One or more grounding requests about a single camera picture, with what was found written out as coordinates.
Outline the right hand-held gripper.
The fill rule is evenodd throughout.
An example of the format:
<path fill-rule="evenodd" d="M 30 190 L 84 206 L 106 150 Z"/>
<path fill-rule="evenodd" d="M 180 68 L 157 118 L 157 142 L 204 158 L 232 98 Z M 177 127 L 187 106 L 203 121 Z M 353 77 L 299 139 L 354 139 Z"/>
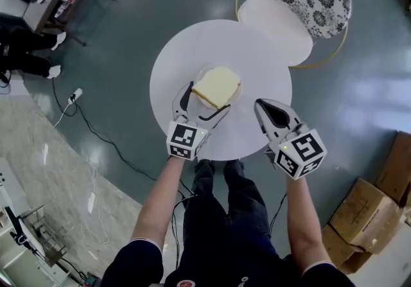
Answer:
<path fill-rule="evenodd" d="M 265 154 L 274 168 L 298 180 L 317 170 L 328 154 L 316 129 L 309 129 L 284 103 L 259 98 L 254 112 L 262 132 L 271 140 Z M 279 134 L 286 134 L 280 141 Z"/>

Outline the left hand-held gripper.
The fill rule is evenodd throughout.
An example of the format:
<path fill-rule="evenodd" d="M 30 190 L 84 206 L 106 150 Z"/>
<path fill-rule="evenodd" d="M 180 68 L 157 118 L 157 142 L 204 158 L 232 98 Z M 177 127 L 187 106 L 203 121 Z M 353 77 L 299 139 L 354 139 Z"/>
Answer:
<path fill-rule="evenodd" d="M 168 155 L 193 161 L 206 144 L 213 126 L 216 126 L 230 111 L 225 105 L 208 117 L 188 118 L 188 103 L 194 82 L 190 81 L 175 96 L 172 102 L 173 121 L 170 121 L 166 145 Z"/>

